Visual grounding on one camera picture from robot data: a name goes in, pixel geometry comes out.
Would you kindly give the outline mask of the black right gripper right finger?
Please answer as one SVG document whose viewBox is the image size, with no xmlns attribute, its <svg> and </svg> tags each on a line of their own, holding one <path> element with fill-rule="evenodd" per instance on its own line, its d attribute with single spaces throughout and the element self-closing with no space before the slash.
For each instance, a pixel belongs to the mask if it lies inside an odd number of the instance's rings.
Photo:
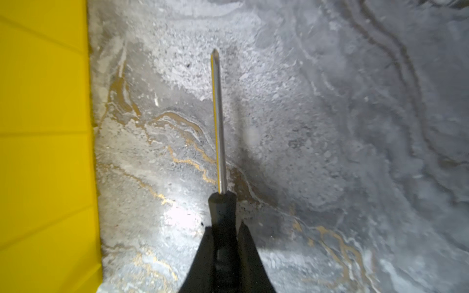
<svg viewBox="0 0 469 293">
<path fill-rule="evenodd" d="M 238 232 L 239 292 L 276 293 L 258 254 L 249 227 L 242 222 Z"/>
</svg>

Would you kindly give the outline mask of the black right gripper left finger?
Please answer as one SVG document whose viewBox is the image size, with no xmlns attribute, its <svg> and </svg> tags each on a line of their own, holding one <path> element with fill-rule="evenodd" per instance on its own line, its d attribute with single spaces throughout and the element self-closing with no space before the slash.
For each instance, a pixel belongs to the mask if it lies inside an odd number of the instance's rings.
<svg viewBox="0 0 469 293">
<path fill-rule="evenodd" d="M 179 293 L 212 293 L 215 243 L 212 227 L 206 227 L 191 268 Z"/>
</svg>

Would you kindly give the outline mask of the black handled screwdriver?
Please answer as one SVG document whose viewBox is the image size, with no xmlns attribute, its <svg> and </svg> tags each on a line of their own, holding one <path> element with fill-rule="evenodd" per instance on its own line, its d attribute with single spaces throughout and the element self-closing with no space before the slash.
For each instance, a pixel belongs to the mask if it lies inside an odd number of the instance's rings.
<svg viewBox="0 0 469 293">
<path fill-rule="evenodd" d="M 236 197 L 227 188 L 221 68 L 218 50 L 211 53 L 211 78 L 216 141 L 217 189 L 208 200 L 215 243 L 214 291 L 238 291 L 238 251 L 236 242 Z"/>
</svg>

